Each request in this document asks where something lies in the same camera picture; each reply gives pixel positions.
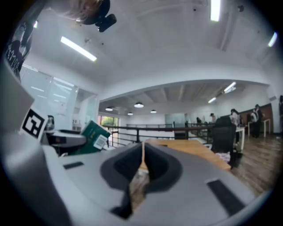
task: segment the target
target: white ceiling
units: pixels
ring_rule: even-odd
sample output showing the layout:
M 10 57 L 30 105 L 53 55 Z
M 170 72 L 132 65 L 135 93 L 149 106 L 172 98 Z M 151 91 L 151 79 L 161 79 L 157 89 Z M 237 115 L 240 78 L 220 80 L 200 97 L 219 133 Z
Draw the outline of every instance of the white ceiling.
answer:
M 267 43 L 273 31 L 246 3 L 245 10 L 239 13 L 239 4 L 240 1 L 222 0 L 220 21 L 212 22 L 209 0 L 112 0 L 109 13 L 116 15 L 117 23 L 103 33 L 94 25 L 79 26 L 52 11 L 43 11 L 34 30 L 32 53 L 99 83 L 110 82 L 116 70 L 166 46 L 209 47 L 240 53 L 261 63 L 268 55 Z M 62 44 L 62 36 L 83 46 L 97 61 L 92 62 Z M 210 96 L 220 86 L 203 88 L 198 98 Z M 184 98 L 193 99 L 199 89 L 186 88 Z M 169 100 L 176 100 L 180 87 L 166 88 L 165 93 Z M 150 101 L 152 97 L 157 102 L 164 99 L 164 92 L 159 90 L 147 94 L 136 98 Z
M 211 82 L 193 82 L 183 83 L 178 85 L 171 85 L 168 87 L 159 87 L 147 91 L 137 91 L 134 94 L 125 95 L 119 98 L 101 102 L 99 105 L 100 112 L 107 112 L 107 107 L 112 107 L 113 114 L 126 115 L 128 112 L 136 111 L 134 104 L 136 102 L 142 102 L 144 106 L 151 109 L 158 110 L 160 104 L 166 104 L 176 106 L 202 106 L 207 105 L 208 101 L 223 92 L 232 81 L 211 81 Z M 251 83 L 237 83 L 236 90 L 228 94 L 227 96 L 237 95 L 244 89 L 249 87 L 259 87 L 260 85 L 254 85 Z

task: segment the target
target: green book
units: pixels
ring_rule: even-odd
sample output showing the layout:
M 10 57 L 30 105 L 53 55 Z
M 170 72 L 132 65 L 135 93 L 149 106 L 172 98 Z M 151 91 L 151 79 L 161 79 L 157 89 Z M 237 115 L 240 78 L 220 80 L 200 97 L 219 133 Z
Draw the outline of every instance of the green book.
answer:
M 110 136 L 109 131 L 92 120 L 89 121 L 81 134 L 86 137 L 86 144 L 70 155 L 89 154 L 101 151 Z

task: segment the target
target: security camera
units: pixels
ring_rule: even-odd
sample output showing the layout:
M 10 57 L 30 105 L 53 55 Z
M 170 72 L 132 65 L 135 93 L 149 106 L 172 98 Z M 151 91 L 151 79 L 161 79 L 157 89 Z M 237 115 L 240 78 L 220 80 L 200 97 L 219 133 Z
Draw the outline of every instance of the security camera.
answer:
M 244 11 L 244 6 L 243 5 L 238 5 L 238 11 L 243 12 Z

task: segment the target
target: desk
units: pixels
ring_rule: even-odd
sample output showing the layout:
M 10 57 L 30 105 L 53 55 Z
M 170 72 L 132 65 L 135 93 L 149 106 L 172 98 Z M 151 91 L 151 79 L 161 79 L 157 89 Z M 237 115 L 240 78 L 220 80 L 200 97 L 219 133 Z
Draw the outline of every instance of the desk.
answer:
M 245 128 L 244 127 L 237 127 L 236 132 L 242 132 L 242 142 L 241 142 L 241 151 L 244 149 L 244 141 L 245 141 Z
M 264 137 L 266 137 L 266 123 L 268 122 L 268 131 L 269 131 L 269 134 L 270 134 L 270 132 L 271 132 L 271 130 L 270 130 L 270 119 L 266 119 L 266 120 L 264 120 L 264 121 L 262 121 L 263 122 L 263 124 L 264 124 Z M 249 125 L 250 125 L 250 123 L 252 123 L 252 122 L 248 122 L 248 135 L 250 134 L 249 133 Z
M 150 144 L 158 144 L 158 145 L 167 145 L 167 147 L 183 151 L 189 154 L 194 154 L 199 157 L 205 158 L 206 160 L 218 165 L 223 170 L 230 170 L 231 167 L 220 159 L 216 154 L 214 154 L 207 147 L 202 145 L 197 140 L 185 140 L 185 139 L 177 139 L 177 140 L 168 140 L 168 139 L 148 139 L 145 143 Z M 144 144 L 143 144 L 143 159 L 141 164 L 141 169 L 147 170 L 147 167 L 144 163 Z

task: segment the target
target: white label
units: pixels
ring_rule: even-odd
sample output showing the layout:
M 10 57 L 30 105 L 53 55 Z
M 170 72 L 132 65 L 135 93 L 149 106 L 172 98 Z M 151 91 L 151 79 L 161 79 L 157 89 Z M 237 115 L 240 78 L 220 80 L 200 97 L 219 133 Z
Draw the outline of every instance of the white label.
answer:
M 101 150 L 107 140 L 108 138 L 100 134 L 93 146 Z

